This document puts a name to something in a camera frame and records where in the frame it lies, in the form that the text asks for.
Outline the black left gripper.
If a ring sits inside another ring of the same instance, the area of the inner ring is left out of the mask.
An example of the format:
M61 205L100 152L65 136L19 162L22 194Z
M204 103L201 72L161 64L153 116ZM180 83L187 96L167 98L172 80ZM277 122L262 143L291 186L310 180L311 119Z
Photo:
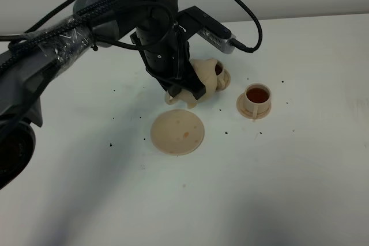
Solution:
M180 26L175 25L164 41L141 50L140 55L147 72L170 96L175 97L184 90L196 100L205 95L205 85L189 61L189 43Z

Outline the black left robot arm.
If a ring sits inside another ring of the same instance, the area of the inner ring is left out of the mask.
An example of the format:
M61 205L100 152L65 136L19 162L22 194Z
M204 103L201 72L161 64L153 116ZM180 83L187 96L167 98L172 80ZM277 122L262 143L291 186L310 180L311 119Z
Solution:
M28 165L33 125L43 124L40 97L87 50L117 46L138 51L146 71L169 93L206 92L189 61L178 0L71 0L73 14L43 28L38 22L9 38L1 54L1 186Z

